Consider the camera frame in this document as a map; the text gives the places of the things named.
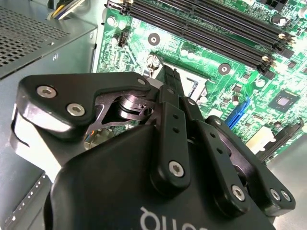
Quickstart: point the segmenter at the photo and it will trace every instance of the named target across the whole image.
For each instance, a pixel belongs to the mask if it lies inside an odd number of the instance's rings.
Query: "white connector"
[[[267,127],[261,127],[259,131],[246,143],[246,146],[256,154],[259,151],[264,151],[264,146],[269,142],[275,142],[274,134]]]

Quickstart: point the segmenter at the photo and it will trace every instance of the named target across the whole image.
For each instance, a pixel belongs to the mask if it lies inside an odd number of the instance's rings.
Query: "motherboard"
[[[97,72],[176,69],[261,161],[307,132],[306,0],[109,1],[101,42]]]

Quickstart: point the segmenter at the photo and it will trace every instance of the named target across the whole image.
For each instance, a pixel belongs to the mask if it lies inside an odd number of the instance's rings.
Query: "silver screw head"
[[[146,83],[142,79],[138,79],[138,82],[142,85],[145,85]]]
[[[281,190],[281,193],[282,193],[283,197],[284,197],[287,201],[291,201],[290,196],[289,196],[284,190]]]
[[[188,98],[188,102],[189,102],[191,105],[195,105],[195,102],[194,102],[191,98]]]
[[[175,175],[176,177],[183,177],[184,169],[177,161],[171,161],[168,164],[168,169],[170,172]]]
[[[57,95],[57,91],[50,86],[41,85],[36,89],[36,92],[41,97],[54,98]]]
[[[214,119],[214,121],[218,124],[218,125],[221,125],[222,124],[222,122],[219,120],[219,119]]]
[[[77,103],[71,103],[67,106],[67,112],[72,116],[83,116],[85,114],[85,109],[82,105]]]
[[[235,197],[239,201],[244,201],[245,200],[245,195],[242,189],[239,186],[233,185],[231,186],[232,193],[235,195]]]
[[[275,198],[275,200],[278,200],[278,201],[281,200],[279,194],[274,189],[271,188],[270,191],[271,191],[272,196]]]
[[[53,57],[52,57],[52,60],[56,61],[58,59],[58,57],[59,57],[58,54],[54,54]]]

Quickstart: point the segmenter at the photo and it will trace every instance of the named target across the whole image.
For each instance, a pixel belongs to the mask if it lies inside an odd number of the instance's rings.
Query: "green circuit board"
[[[270,18],[276,14],[275,10],[270,10],[258,2],[253,4],[247,4],[241,0],[219,2],[267,23],[270,23]],[[135,18],[120,15],[119,11],[114,9],[107,9],[106,18],[112,17],[114,21],[109,25],[106,20],[97,72],[133,71],[143,74],[147,57],[154,52],[164,62],[201,75],[208,80],[206,81],[208,93],[206,102],[199,104],[205,118],[208,115],[217,115],[222,120],[226,120],[236,107],[232,103],[232,96],[237,95],[240,103],[244,102],[248,96],[250,104],[234,127],[235,134],[245,143],[262,126],[270,128],[276,135],[281,130],[280,127],[274,125],[276,122],[279,122],[282,127],[298,123],[299,118],[302,118],[305,123],[307,122],[307,19],[297,16],[299,9],[305,5],[304,1],[289,0],[280,13],[281,16],[287,18],[287,23],[282,29],[296,36],[297,42],[296,46],[292,48],[295,53],[290,59],[278,54],[273,55],[278,66],[283,68],[282,71],[278,69],[279,72],[271,68],[276,73],[272,80],[221,54],[214,53]],[[126,45],[119,47],[112,38],[114,35],[120,35],[125,28],[129,30],[129,36]],[[152,46],[148,42],[148,37],[152,33],[159,34],[161,37],[161,42],[157,46]],[[241,42],[257,47],[256,44],[244,41],[244,39]],[[192,56],[183,55],[180,52],[182,47],[193,50],[194,54]],[[294,62],[295,66],[289,68],[290,62]],[[231,66],[231,71],[226,75],[221,75],[218,71],[218,67],[222,63]],[[269,106],[283,90],[290,92],[298,99],[286,112],[277,111]],[[306,131],[306,127],[299,130],[285,145],[279,148],[275,156],[301,137],[304,131]]]

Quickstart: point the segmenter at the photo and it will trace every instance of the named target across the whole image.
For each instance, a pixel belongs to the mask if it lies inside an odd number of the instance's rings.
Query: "blue pcie slot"
[[[249,106],[250,99],[246,96],[246,101],[239,104],[225,120],[225,123],[230,129],[233,129],[235,125],[239,122],[241,117],[244,115],[246,108]]]

